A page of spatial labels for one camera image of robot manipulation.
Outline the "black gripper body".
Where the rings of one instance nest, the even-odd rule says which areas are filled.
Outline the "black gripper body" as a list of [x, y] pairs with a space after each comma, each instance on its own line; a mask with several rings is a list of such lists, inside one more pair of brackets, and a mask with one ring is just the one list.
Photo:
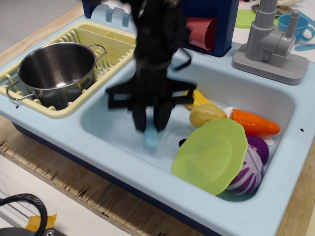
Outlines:
[[168, 66], [136, 66], [133, 77], [107, 88], [108, 108], [152, 106], [160, 113], [171, 112], [178, 104], [193, 102], [196, 85], [167, 77]]

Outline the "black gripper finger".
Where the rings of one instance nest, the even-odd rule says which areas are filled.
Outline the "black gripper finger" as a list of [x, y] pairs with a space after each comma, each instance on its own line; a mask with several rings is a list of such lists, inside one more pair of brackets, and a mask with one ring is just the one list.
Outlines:
[[173, 109], [171, 102], [158, 103], [154, 106], [154, 125], [157, 132], [164, 130]]
[[132, 107], [132, 117], [135, 124], [135, 128], [141, 132], [146, 130], [146, 106], [145, 105], [133, 105]]

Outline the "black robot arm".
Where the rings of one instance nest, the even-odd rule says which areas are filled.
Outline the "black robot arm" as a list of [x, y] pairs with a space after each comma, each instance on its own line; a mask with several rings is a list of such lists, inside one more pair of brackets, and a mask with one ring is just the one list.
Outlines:
[[147, 126], [146, 109], [152, 107], [154, 127], [162, 131], [177, 104], [194, 101], [195, 84], [167, 77], [172, 57], [187, 44], [190, 30], [180, 0], [129, 0], [128, 3], [137, 29], [136, 71], [128, 81], [107, 88], [108, 107], [130, 110], [135, 128], [141, 132]]

